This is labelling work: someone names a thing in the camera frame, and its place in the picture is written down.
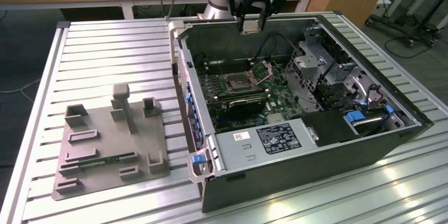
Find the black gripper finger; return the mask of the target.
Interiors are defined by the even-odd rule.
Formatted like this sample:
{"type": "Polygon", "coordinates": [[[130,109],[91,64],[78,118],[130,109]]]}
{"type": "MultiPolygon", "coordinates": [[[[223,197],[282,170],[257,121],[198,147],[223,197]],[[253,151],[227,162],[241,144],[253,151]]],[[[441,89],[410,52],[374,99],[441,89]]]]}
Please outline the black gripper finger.
{"type": "Polygon", "coordinates": [[[239,32],[243,32],[246,15],[249,12],[246,0],[227,0],[227,2],[231,15],[235,17],[238,22],[238,30],[239,32]]]}
{"type": "Polygon", "coordinates": [[[273,14],[278,14],[286,5],[287,0],[265,0],[259,16],[259,29],[265,30],[267,19],[273,14]]]}

